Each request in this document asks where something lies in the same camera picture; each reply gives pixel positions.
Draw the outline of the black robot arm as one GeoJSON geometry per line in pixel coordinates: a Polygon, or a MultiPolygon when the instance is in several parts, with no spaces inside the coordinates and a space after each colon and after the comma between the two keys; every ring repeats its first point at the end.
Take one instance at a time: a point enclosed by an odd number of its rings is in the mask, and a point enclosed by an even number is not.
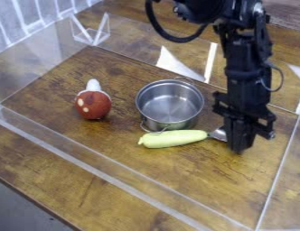
{"type": "Polygon", "coordinates": [[[213,112],[223,117],[227,146],[244,152],[260,135],[274,135],[270,100],[272,42],[261,0],[174,0],[174,12],[191,23],[211,25],[226,59],[227,91],[215,92],[213,112]]]}

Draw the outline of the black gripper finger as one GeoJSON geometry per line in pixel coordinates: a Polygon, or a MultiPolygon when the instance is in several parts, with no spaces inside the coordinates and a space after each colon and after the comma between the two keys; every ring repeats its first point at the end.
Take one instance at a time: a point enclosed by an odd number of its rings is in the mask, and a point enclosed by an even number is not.
{"type": "Polygon", "coordinates": [[[227,146],[233,150],[233,120],[229,117],[223,118],[223,128],[226,133],[227,146]]]}
{"type": "Polygon", "coordinates": [[[256,120],[237,119],[233,122],[233,147],[235,153],[241,154],[253,146],[256,140],[256,120]]]}

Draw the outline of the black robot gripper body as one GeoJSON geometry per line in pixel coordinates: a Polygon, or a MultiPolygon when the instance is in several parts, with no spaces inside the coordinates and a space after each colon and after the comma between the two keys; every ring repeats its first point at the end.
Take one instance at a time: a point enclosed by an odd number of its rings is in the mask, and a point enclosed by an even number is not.
{"type": "Polygon", "coordinates": [[[270,100],[270,68],[253,71],[225,69],[227,76],[227,92],[214,92],[213,111],[237,119],[256,120],[256,134],[266,139],[274,137],[273,123],[277,119],[268,109],[270,100]]]}

